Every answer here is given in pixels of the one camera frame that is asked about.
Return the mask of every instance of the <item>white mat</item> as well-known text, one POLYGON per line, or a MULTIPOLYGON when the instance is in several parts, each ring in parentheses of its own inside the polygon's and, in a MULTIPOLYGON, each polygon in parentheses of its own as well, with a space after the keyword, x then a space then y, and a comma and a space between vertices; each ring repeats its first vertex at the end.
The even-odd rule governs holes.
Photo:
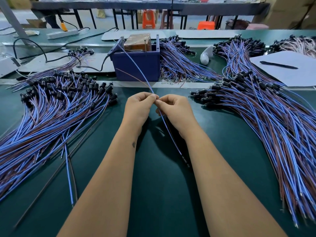
MULTIPOLYGON (((52 53, 46 53, 47 59, 48 60, 53 60, 60 58, 62 56, 66 55, 66 53, 61 53, 61 52, 52 52, 52 53)), ((101 69, 102 62, 104 58, 106 57, 107 53, 95 53, 93 55, 89 55, 85 58, 84 61, 81 61, 81 64, 83 66, 91 66, 94 67, 98 70, 101 69)), ((59 66, 64 65, 70 60, 69 57, 65 57, 63 59, 60 59, 58 61, 54 62, 48 62, 45 63, 45 57, 44 55, 39 55, 33 60, 31 60, 29 63, 21 66, 18 71, 20 72, 40 72, 40 71, 45 71, 49 70, 52 68, 56 68, 59 66)), ((79 73, 81 71, 87 72, 87 73, 93 73, 93 72, 98 72, 96 70, 93 70, 91 68, 77 68, 73 67, 74 72, 79 73)), ((114 72, 114 66, 110 58, 108 57, 103 65, 103 70, 101 72, 106 73, 106 72, 114 72)))
POLYGON ((101 37, 102 41, 112 41, 118 40, 120 37, 124 37, 125 39, 129 38, 132 34, 142 34, 142 33, 150 33, 151 39, 156 39, 156 36, 159 35, 159 39, 166 38, 166 35, 163 31, 160 30, 142 30, 142 31, 129 31, 129 30, 116 30, 116 31, 109 31, 103 34, 101 37))
POLYGON ((316 59, 306 55, 294 51, 280 51, 269 55, 252 57, 250 61, 288 87, 309 87, 316 85, 316 59), (260 61, 293 66, 298 69, 263 65, 260 61))
POLYGON ((229 39, 239 35, 238 30, 176 30, 185 39, 229 39))

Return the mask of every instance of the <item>green workbench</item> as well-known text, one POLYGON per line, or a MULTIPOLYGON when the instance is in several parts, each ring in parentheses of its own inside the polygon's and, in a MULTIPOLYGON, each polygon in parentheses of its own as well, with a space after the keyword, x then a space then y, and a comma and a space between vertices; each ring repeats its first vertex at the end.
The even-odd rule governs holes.
MULTIPOLYGON (((293 33, 298 36, 316 35, 316 31, 240 32, 244 37, 261 39, 267 44, 272 44, 275 39, 287 38, 293 33)), ((187 42, 189 45, 207 45, 218 40, 187 42)), ((11 93, 5 88, 6 86, 0 86, 0 134, 16 123, 23 114, 19 93, 11 93)), ((146 89, 114 87, 119 103, 106 110, 72 159, 79 195, 102 161, 120 126, 127 98, 144 90, 146 89)), ((159 96, 169 93, 188 96, 192 90, 154 88, 159 96)), ((315 91, 295 92, 316 107, 315 91)), ((261 141, 251 128, 231 112, 209 111, 202 108, 201 104, 191 99, 189 101, 196 119, 220 153, 288 236, 315 236, 316 224, 309 221, 304 223, 301 219, 299 228, 295 228, 289 212, 282 211, 277 179, 261 141)), ((187 153, 185 146, 183 148, 183 152, 187 153)), ((21 225, 16 230, 13 230, 13 226, 62 161, 63 159, 57 157, 48 163, 0 203, 0 236, 56 236, 71 211, 65 168, 50 184, 21 225)), ((154 107, 137 143, 128 236, 209 236, 194 174, 180 160, 154 107)))

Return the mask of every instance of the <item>red stool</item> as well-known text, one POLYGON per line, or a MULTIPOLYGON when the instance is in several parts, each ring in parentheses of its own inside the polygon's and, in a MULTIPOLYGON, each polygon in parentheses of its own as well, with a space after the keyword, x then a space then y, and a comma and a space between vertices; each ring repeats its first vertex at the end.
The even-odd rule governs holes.
POLYGON ((156 28, 155 14, 154 14, 153 10, 144 10, 143 29, 147 29, 147 28, 152 28, 152 29, 156 28))
POLYGON ((215 22, 214 21, 200 21, 197 26, 198 30, 214 30, 215 22))

